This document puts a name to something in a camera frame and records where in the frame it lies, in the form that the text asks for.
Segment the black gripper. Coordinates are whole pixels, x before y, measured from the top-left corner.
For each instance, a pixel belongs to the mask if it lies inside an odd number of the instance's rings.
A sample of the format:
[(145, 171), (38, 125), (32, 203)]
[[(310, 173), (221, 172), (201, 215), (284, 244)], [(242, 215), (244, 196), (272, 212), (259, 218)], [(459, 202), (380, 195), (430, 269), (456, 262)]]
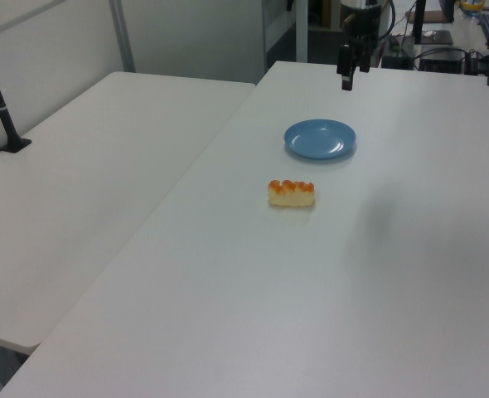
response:
[[(371, 42), (376, 41), (383, 11), (382, 1), (346, 0), (341, 1), (341, 27), (350, 41), (359, 45), (359, 68), (361, 72), (370, 71)], [(339, 48), (336, 72), (341, 76), (341, 88), (351, 91), (354, 73), (354, 48), (345, 44)]]

